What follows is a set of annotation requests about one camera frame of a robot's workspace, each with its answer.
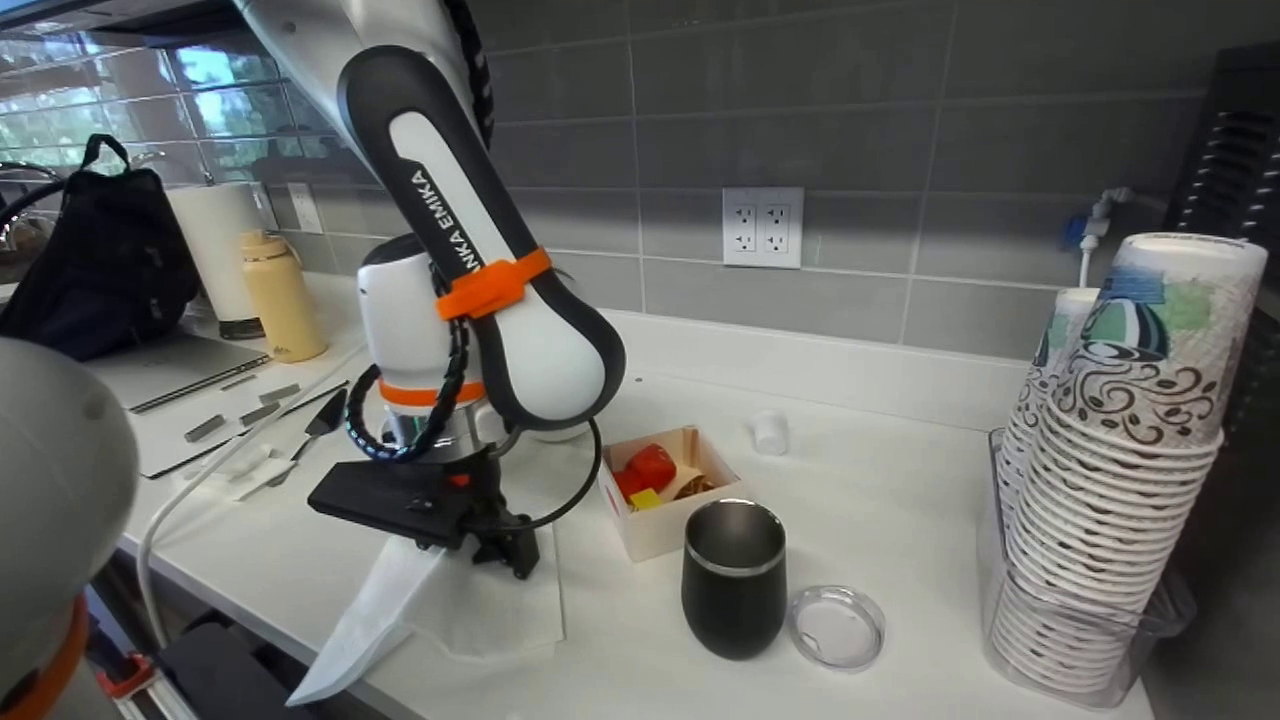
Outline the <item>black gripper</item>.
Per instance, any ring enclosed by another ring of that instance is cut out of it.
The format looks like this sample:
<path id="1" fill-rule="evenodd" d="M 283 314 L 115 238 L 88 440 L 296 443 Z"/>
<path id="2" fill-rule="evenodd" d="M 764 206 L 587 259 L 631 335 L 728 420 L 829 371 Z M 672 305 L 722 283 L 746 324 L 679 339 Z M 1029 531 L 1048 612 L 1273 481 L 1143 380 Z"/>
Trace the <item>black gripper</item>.
<path id="1" fill-rule="evenodd" d="M 526 517 L 512 517 L 503 502 L 478 502 L 462 531 L 476 540 L 476 564 L 503 564 L 514 579 L 526 579 L 540 564 L 535 529 Z"/>

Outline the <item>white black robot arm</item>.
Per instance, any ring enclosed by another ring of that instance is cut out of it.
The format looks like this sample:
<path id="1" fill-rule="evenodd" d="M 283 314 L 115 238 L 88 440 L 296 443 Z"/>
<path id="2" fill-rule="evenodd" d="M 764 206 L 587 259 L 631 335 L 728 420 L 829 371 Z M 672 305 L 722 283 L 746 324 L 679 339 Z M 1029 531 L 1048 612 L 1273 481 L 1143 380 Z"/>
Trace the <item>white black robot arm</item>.
<path id="1" fill-rule="evenodd" d="M 526 578 L 535 525 L 509 510 L 499 456 L 526 431 L 592 430 L 621 391 L 625 339 L 556 276 L 493 166 L 469 0 L 232 4 L 403 215 L 356 274 L 356 451 L 313 510 Z"/>

